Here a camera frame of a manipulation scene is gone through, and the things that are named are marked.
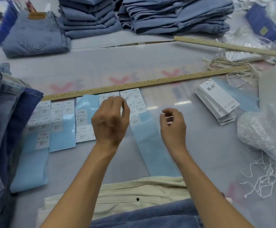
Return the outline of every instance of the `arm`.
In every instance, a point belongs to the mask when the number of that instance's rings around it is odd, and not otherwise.
[[[41,228],[89,227],[104,174],[126,133],[129,113],[121,97],[109,97],[102,102],[91,119],[96,145]]]
[[[182,113],[173,108],[167,108],[162,112],[160,115],[162,139],[181,171],[204,227],[253,228],[189,155],[185,145],[186,125]]]

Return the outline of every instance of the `beige pants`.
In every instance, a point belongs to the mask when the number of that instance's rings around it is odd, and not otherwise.
[[[39,228],[62,194],[45,198],[38,210]],[[190,198],[182,177],[146,177],[134,181],[104,184],[97,199],[93,220],[121,212],[162,205]]]

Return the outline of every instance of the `stack of folded jeans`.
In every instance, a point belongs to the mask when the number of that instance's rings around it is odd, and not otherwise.
[[[137,34],[223,33],[233,11],[231,0],[123,0],[118,16]]]
[[[70,38],[113,33],[122,29],[114,0],[59,0],[59,26]]]
[[[20,161],[22,132],[43,97],[11,76],[8,63],[0,64],[0,227],[9,227],[16,195],[10,185]]]
[[[45,19],[28,19],[29,12],[21,11],[2,44],[7,57],[20,57],[45,53],[61,53],[70,50],[70,39],[57,24],[53,12]]]

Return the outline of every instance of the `hand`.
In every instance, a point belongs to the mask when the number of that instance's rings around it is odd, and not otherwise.
[[[113,148],[116,152],[129,125],[129,113],[130,110],[124,98],[109,97],[104,100],[91,118],[97,144]]]
[[[186,151],[185,134],[187,126],[181,112],[173,108],[166,108],[160,115],[161,137],[172,158],[180,150]]]

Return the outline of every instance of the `person's right hand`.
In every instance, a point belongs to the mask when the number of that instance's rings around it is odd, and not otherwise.
[[[160,115],[161,137],[172,158],[175,154],[186,150],[185,134],[187,126],[181,112],[174,108],[166,108]]]

